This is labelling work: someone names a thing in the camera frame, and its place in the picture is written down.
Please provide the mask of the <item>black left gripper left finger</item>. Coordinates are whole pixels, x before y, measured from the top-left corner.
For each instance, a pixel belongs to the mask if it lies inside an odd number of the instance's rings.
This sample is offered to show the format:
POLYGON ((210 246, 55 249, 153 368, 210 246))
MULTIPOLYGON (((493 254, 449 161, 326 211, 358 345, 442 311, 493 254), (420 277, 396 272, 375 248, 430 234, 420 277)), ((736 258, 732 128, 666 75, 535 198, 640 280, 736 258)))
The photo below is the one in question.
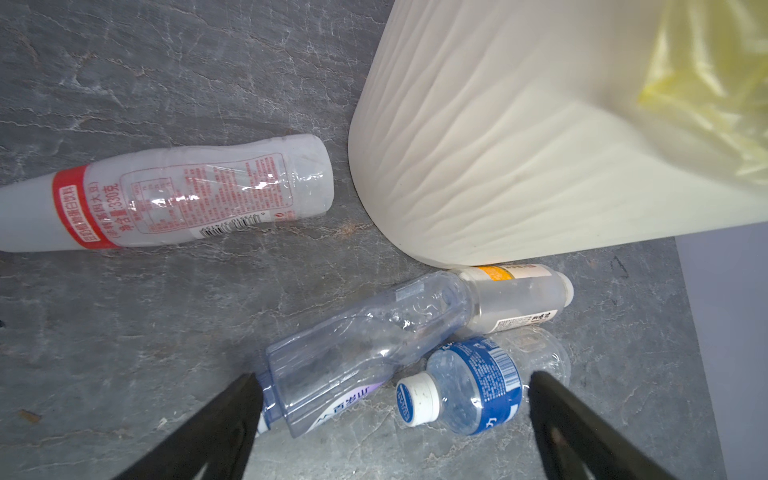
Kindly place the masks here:
POLYGON ((263 391, 243 374, 119 479, 241 479, 257 433, 263 391))

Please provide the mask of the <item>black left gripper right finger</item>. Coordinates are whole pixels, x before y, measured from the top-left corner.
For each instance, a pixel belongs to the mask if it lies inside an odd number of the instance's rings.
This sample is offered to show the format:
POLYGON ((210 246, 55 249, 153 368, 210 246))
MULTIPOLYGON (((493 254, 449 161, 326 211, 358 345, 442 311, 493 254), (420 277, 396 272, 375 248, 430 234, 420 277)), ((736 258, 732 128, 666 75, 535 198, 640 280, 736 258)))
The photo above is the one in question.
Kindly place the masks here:
POLYGON ((671 479, 618 431, 544 371, 528 397, 537 448, 549 479, 671 479))

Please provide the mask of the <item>clear bottle purple label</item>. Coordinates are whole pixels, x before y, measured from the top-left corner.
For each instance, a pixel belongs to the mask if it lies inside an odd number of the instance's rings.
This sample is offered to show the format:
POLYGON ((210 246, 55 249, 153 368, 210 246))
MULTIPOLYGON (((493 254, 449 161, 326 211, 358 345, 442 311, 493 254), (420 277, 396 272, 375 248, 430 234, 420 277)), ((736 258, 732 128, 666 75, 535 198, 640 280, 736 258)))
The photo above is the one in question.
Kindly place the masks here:
POLYGON ((257 380, 257 431, 285 421, 298 438, 373 393, 465 326, 474 312, 469 284, 447 271, 358 302, 266 350, 257 380))

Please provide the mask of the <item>small bottle blue label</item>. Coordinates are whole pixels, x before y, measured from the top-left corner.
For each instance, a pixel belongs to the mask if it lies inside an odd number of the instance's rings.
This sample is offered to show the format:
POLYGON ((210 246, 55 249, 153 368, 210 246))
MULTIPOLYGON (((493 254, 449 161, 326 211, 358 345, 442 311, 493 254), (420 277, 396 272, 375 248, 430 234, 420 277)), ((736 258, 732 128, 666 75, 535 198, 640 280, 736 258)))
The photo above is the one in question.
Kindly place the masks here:
POLYGON ((425 369, 396 386, 396 407, 409 427, 437 423, 479 435, 529 413, 531 376, 544 371, 567 385, 570 357, 547 330, 527 326, 443 345, 425 369))

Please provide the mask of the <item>clear bottle orange label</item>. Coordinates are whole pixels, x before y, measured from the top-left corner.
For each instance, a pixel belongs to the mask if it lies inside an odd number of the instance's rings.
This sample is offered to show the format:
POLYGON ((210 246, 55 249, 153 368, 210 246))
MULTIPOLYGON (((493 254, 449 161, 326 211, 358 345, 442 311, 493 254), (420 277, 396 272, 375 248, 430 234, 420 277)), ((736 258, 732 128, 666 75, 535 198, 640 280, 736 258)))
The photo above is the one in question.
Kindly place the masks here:
POLYGON ((504 263, 454 271, 471 293, 463 331, 492 334, 554 319, 574 298, 571 280, 542 264, 504 263))

